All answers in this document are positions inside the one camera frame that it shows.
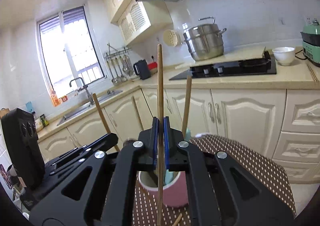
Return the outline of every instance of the stainless steel pot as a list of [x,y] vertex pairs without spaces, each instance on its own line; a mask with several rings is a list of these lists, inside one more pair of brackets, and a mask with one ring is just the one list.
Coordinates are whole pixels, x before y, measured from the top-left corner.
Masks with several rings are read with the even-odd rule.
[[222,34],[226,28],[220,30],[214,23],[215,17],[199,19],[213,19],[213,24],[204,24],[191,27],[184,31],[184,41],[188,46],[189,53],[195,61],[207,60],[220,56],[224,52]]

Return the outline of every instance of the silver screw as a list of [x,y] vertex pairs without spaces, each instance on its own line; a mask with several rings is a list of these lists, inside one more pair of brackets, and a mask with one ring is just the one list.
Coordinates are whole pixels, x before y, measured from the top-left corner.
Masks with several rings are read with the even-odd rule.
[[225,159],[225,158],[227,158],[227,156],[228,156],[227,153],[224,151],[220,151],[217,153],[217,157],[220,159]]
[[94,157],[95,158],[103,158],[105,155],[106,155],[105,152],[99,150],[99,151],[95,152]]
[[135,141],[135,142],[133,143],[133,146],[134,146],[135,148],[141,148],[141,147],[143,146],[143,142],[142,142],[142,141]]
[[181,148],[186,148],[187,146],[189,146],[189,143],[187,141],[180,141],[178,143],[178,146]]

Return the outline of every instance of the black electric kettle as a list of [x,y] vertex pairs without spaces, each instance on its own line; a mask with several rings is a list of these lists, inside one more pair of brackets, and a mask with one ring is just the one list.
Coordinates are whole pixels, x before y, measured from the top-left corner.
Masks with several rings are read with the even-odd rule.
[[140,60],[133,64],[133,69],[136,75],[140,76],[140,79],[145,80],[151,77],[150,70],[146,60]]

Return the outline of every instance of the kitchen countertop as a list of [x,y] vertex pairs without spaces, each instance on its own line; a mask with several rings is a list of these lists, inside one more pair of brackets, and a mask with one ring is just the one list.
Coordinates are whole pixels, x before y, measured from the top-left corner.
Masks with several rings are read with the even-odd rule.
[[[234,61],[241,59],[259,58],[262,56],[264,47],[252,46],[247,48],[238,49],[235,51],[227,52],[223,56],[209,59],[206,61],[197,62],[196,64],[182,64],[176,68],[164,69],[164,88],[172,89],[184,89],[186,87],[186,80],[174,80],[169,79],[185,70],[191,65],[204,65],[209,63],[218,63],[225,61]],[[320,80],[320,68],[315,67],[308,60],[299,60],[291,64],[291,66],[281,66],[276,63],[277,74],[276,75],[256,75],[256,76],[229,76],[229,77],[215,77],[215,78],[201,78],[192,80],[193,89],[292,89],[292,90],[320,90],[320,83],[314,82],[311,73],[307,67],[307,63],[313,69],[318,80]],[[130,93],[143,89],[143,88],[157,88],[157,75],[153,75],[146,80],[129,80],[121,86],[117,86],[109,89],[120,89],[123,92],[115,95],[114,97],[101,102],[101,107],[105,107]],[[64,122],[57,126],[62,116],[57,117],[56,120],[51,121],[50,124],[38,133],[39,142],[43,141],[47,137],[57,133],[58,131],[66,128],[74,122],[84,118],[85,116],[94,113],[96,107],[88,109],[84,113]]]

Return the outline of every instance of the white strainer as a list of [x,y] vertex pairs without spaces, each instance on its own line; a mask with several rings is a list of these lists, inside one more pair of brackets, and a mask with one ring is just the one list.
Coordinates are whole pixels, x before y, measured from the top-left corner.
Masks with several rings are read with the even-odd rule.
[[166,30],[163,33],[163,41],[167,46],[177,46],[180,42],[180,36],[174,30]]

